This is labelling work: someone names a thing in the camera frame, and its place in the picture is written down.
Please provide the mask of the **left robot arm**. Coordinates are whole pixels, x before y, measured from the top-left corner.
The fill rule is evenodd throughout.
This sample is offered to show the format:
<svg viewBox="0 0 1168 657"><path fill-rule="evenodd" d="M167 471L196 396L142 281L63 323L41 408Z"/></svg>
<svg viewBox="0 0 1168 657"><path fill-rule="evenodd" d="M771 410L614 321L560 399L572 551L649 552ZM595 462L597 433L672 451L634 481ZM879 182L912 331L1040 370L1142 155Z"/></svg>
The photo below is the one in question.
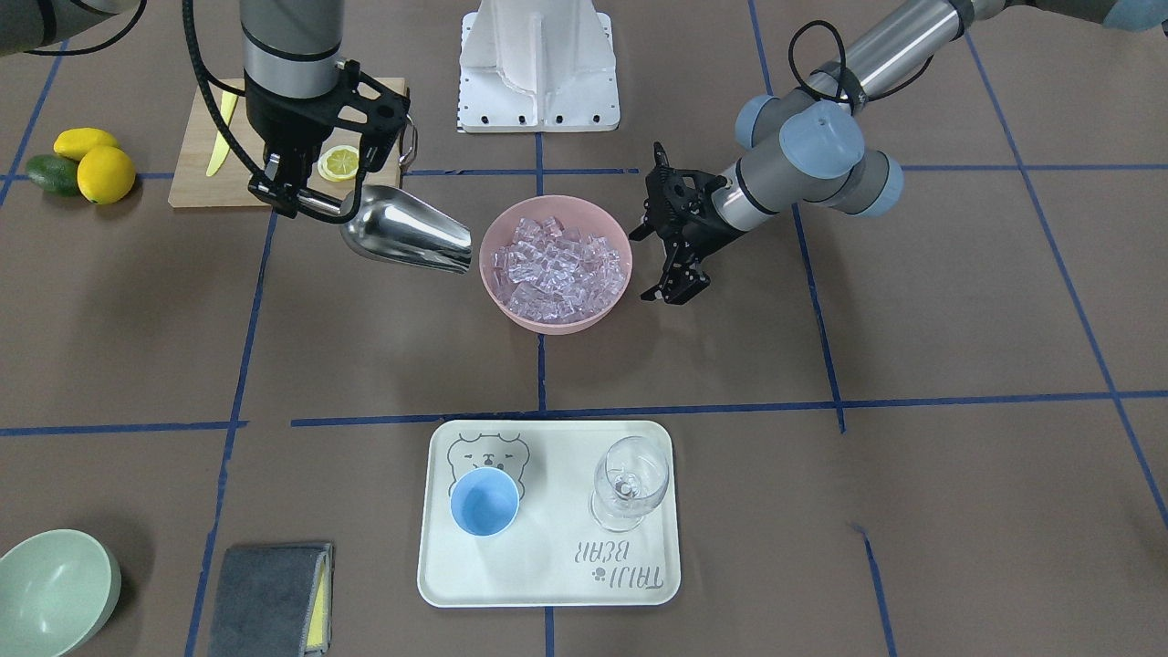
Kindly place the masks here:
<svg viewBox="0 0 1168 657"><path fill-rule="evenodd" d="M630 240L662 243L645 302L688 303L709 288L704 260L794 203L875 217L901 200L902 166L867 147L856 116L922 76L934 55L1006 1L905 1L836 57L777 97L748 101L735 118L742 157L721 173L676 168L654 144L645 213Z"/></svg>

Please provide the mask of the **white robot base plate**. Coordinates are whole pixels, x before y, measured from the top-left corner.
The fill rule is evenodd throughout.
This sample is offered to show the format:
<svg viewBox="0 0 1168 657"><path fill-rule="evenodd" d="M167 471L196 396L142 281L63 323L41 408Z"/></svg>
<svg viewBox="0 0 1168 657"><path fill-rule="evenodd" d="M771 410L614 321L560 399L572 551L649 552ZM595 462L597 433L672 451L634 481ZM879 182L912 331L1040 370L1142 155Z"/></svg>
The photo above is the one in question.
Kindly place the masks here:
<svg viewBox="0 0 1168 657"><path fill-rule="evenodd" d="M460 47L463 133L621 125L612 21L592 1L484 1L464 14Z"/></svg>

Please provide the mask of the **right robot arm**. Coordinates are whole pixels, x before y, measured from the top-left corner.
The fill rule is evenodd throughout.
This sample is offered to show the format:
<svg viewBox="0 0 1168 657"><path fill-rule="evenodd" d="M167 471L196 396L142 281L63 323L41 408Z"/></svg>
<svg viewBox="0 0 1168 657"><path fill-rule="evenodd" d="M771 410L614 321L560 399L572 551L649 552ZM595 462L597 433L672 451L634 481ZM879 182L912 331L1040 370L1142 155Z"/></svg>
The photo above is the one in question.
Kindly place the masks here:
<svg viewBox="0 0 1168 657"><path fill-rule="evenodd" d="M384 167L410 122L410 101L403 94L339 55L343 12L339 1L239 4L246 120L264 143L263 162L253 162L215 108L193 4L181 5L199 91L220 134L250 171L250 193L280 215L305 214L327 224L349 224L371 210L375 198L363 191L366 177ZM325 139L336 129L360 137L359 170L345 200L312 191L308 184Z"/></svg>

